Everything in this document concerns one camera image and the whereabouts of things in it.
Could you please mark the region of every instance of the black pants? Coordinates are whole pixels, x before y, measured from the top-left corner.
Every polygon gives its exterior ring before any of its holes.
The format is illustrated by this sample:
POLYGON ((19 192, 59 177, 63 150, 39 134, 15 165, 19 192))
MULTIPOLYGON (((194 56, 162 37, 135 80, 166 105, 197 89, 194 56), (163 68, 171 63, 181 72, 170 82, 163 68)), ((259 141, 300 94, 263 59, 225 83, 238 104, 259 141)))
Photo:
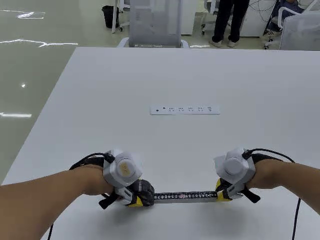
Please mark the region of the black pants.
POLYGON ((220 0, 219 11, 215 22, 214 36, 212 37, 214 42, 220 42, 224 38, 224 33, 233 5, 231 33, 228 39, 234 43, 239 41, 240 27, 247 12, 249 1, 250 0, 220 0))

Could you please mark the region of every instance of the white sneaker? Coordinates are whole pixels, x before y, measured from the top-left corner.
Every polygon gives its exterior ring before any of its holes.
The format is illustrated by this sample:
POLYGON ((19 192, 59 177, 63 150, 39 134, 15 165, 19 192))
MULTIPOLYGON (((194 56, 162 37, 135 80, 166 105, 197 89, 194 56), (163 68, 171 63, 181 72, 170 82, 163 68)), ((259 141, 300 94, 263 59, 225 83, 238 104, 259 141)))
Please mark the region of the white sneaker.
POLYGON ((231 41, 231 40, 229 40, 229 42, 228 42, 228 44, 227 44, 227 46, 229 47, 229 48, 234 48, 236 45, 238 45, 238 42, 236 41, 236 42, 233 42, 233 41, 231 41))
POLYGON ((221 48, 222 47, 222 40, 218 41, 218 42, 215 42, 215 41, 212 41, 212 38, 210 38, 209 43, 211 45, 215 46, 216 48, 221 48))

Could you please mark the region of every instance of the yellow glove accent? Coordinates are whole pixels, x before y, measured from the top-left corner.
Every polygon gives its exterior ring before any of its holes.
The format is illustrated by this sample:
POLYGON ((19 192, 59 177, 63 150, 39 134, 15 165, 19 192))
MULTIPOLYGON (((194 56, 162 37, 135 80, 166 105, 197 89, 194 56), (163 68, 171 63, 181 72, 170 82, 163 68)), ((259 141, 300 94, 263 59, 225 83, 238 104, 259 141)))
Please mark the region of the yellow glove accent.
POLYGON ((217 194, 218 194, 218 198, 216 200, 217 202, 230 202, 231 201, 231 199, 224 197, 223 191, 219 191, 217 194))
POLYGON ((138 197, 138 196, 136 197, 136 203, 128 205, 128 207, 143 207, 143 206, 144 205, 143 205, 140 197, 138 197))
POLYGON ((218 181, 216 182, 215 189, 217 189, 221 185, 220 179, 221 178, 219 178, 218 181))

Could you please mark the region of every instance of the chair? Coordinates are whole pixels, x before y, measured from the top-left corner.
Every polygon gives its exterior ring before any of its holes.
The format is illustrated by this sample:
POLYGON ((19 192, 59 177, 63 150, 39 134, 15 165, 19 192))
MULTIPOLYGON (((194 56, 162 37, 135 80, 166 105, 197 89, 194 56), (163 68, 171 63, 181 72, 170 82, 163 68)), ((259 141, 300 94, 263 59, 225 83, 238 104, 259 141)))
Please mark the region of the chair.
MULTIPOLYGON (((302 12, 302 13, 298 13, 298 12, 295 12, 287 7, 280 7, 279 9, 279 12, 278 12, 278 16, 275 16, 271 19, 271 22, 274 23, 274 24, 277 24, 278 27, 283 30, 284 29, 284 22, 286 21, 287 18, 289 17, 286 17, 285 19, 282 19, 282 15, 283 15, 283 12, 284 11, 287 11, 289 13, 292 13, 294 16, 298 16, 298 15, 305 15, 305 14, 309 14, 311 12, 317 12, 316 10, 319 10, 320 9, 320 6, 319 6, 319 3, 320 3, 320 0, 313 0, 312 3, 310 3, 310 5, 302 12)), ((264 49, 265 50, 268 50, 269 49, 269 46, 270 45, 274 45, 274 44, 279 44, 280 43, 280 40, 281 40, 281 36, 277 36, 277 37, 270 37, 268 39, 268 42, 266 42, 264 44, 264 49)))
POLYGON ((320 11, 287 17, 279 49, 320 51, 320 11))
POLYGON ((129 37, 121 40, 135 48, 189 48, 181 40, 182 0, 135 0, 130 5, 129 37))
POLYGON ((218 13, 220 0, 204 0, 204 9, 207 11, 201 19, 201 35, 205 35, 207 30, 211 30, 214 28, 214 21, 207 21, 208 13, 210 15, 214 15, 218 13))
MULTIPOLYGON (((114 6, 117 6, 117 3, 118 3, 118 0, 115 0, 114 1, 114 6)), ((113 11, 113 19, 112 19, 112 33, 113 34, 116 32, 116 18, 117 18, 116 9, 117 8, 115 7, 114 11, 113 11)), ((120 2, 119 2, 119 11, 121 13, 129 12, 130 11, 130 0, 120 0, 120 2)), ((125 26, 129 26, 129 25, 130 25, 130 21, 121 23, 119 25, 119 31, 122 32, 124 30, 124 27, 125 26)))

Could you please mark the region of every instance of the shoe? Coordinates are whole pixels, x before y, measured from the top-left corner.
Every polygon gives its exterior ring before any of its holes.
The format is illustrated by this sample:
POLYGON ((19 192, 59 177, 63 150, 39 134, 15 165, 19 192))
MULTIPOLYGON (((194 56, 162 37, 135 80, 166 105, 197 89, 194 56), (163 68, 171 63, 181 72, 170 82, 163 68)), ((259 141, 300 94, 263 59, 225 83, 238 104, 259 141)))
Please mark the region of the shoe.
POLYGON ((268 30, 266 31, 266 33, 263 35, 265 38, 276 38, 278 36, 281 35, 281 31, 272 31, 272 30, 268 30))
POLYGON ((228 46, 229 48, 234 48, 236 45, 238 45, 238 42, 239 42, 239 41, 233 42, 233 41, 229 40, 227 46, 228 46))
POLYGON ((209 40, 209 43, 213 46, 215 46, 216 48, 221 48, 222 47, 222 40, 221 41, 218 41, 218 42, 215 42, 212 40, 212 38, 209 40))

